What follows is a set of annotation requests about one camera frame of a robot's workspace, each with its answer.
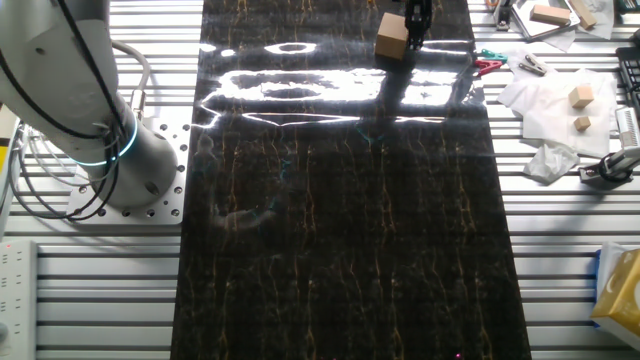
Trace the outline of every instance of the red clip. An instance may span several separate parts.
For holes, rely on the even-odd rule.
[[[502,66],[502,61],[496,60],[476,60],[476,66],[480,68],[479,75],[485,75],[493,70],[500,69]]]

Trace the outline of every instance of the black mat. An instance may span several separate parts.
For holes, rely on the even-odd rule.
[[[384,12],[205,1],[172,359],[531,358],[467,4]]]

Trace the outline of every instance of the wooden block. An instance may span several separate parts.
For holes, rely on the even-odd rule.
[[[571,11],[545,5],[536,5],[531,10],[531,20],[551,25],[567,25]]]
[[[375,53],[378,55],[402,60],[407,47],[409,33],[404,26],[404,17],[385,13],[380,22],[376,37]]]
[[[598,20],[596,20],[595,16],[593,16],[587,5],[585,5],[582,0],[569,0],[569,3],[573,10],[578,13],[578,16],[580,17],[580,25],[582,25],[583,28],[589,30],[593,25],[598,23]]]
[[[573,122],[573,125],[576,127],[576,130],[583,132],[591,126],[591,120],[589,120],[588,116],[582,116],[577,118],[576,121]]]
[[[569,94],[569,102],[575,109],[582,109],[593,101],[591,86],[578,86]]]

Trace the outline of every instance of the cardboard box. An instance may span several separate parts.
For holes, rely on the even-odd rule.
[[[640,250],[622,254],[591,319],[640,350]]]

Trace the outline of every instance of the green clip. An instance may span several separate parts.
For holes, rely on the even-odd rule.
[[[506,64],[507,60],[509,59],[509,57],[507,57],[506,55],[494,53],[493,51],[489,51],[487,49],[482,49],[482,56],[487,60],[502,61],[503,64]]]

